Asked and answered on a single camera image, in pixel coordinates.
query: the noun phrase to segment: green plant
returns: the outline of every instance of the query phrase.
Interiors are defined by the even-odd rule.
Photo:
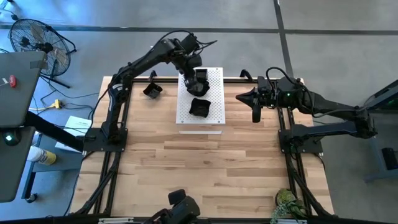
[[[287,189],[280,189],[276,195],[277,207],[272,213],[271,224],[276,224],[278,218],[282,218],[286,215],[292,215],[293,218],[298,220],[299,218],[305,218],[302,210],[305,210],[303,202],[297,199],[296,196]]]

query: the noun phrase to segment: desk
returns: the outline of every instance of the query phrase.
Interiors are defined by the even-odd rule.
[[[101,92],[110,79],[104,77]],[[226,125],[221,135],[179,134],[177,84],[159,83],[163,92],[156,100],[143,94],[147,85],[133,85],[129,134],[111,215],[150,217],[161,208],[170,208],[168,193],[185,189],[199,204],[201,217],[270,217],[277,191],[289,188],[289,181],[279,149],[277,111],[263,109],[261,122],[254,124],[251,109],[235,99],[254,85],[224,84]],[[105,120],[108,104],[108,97],[99,103],[94,127]],[[295,110],[294,118],[297,124],[312,125],[310,115]],[[97,187],[103,157],[104,153],[96,152],[83,161],[71,212],[81,208]],[[302,154],[302,159],[309,189],[333,213],[321,162],[312,154]]]

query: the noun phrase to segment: black bracket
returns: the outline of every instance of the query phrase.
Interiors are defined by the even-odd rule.
[[[246,69],[242,69],[241,74],[240,74],[239,77],[241,77],[241,78],[246,77],[246,78],[248,78],[249,82],[253,82],[252,76],[250,75],[250,73]]]
[[[150,75],[149,75],[149,81],[152,82],[153,79],[154,79],[154,77],[156,77],[156,76],[157,76],[156,71],[155,71],[155,70],[152,70],[152,71],[150,72]]]
[[[322,153],[320,137],[310,137],[303,140],[300,145],[293,144],[291,140],[292,131],[289,129],[279,130],[279,144],[282,153]]]
[[[95,152],[123,152],[127,141],[128,129],[120,130],[120,141],[117,143],[109,143],[101,128],[91,128],[86,135],[83,146],[84,151]]]

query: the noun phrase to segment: fan stand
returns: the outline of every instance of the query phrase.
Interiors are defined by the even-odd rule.
[[[70,88],[70,86],[68,86],[68,85],[66,85],[66,84],[64,84],[64,83],[62,83],[62,82],[60,82],[60,81],[54,79],[54,71],[55,71],[55,66],[57,66],[57,64],[58,64],[58,60],[55,59],[55,61],[54,61],[54,66],[52,67],[52,71],[51,71],[50,77],[46,77],[45,75],[41,75],[41,74],[40,74],[40,77],[45,78],[45,79],[47,79],[48,81],[55,82],[56,84],[61,85],[61,86],[64,86],[65,88]]]

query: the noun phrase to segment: red button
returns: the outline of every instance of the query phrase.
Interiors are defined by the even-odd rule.
[[[17,86],[17,78],[15,77],[15,75],[10,75],[10,86],[15,88]]]

